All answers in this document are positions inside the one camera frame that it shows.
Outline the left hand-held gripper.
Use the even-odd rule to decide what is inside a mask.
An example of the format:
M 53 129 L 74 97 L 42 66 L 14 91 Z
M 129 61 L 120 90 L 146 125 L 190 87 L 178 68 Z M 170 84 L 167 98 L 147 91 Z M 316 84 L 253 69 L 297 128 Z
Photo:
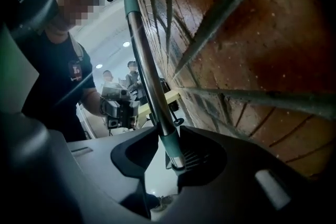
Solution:
M 107 129 L 134 129 L 137 124 L 139 101 L 131 97 L 124 86 L 106 81 L 100 100 L 101 114 Z

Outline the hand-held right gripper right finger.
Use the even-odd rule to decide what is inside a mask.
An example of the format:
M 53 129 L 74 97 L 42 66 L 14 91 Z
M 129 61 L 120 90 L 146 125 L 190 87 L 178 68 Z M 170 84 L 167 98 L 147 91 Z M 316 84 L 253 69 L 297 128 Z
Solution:
M 316 223 L 313 186 L 262 147 L 182 126 L 187 171 L 160 223 Z

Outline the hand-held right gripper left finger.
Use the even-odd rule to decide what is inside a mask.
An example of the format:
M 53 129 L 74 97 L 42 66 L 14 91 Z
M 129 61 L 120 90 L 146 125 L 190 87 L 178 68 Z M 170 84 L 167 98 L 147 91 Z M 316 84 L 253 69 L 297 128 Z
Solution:
M 158 150 L 156 127 L 68 143 L 79 167 L 95 186 L 131 212 L 150 219 L 145 172 Z

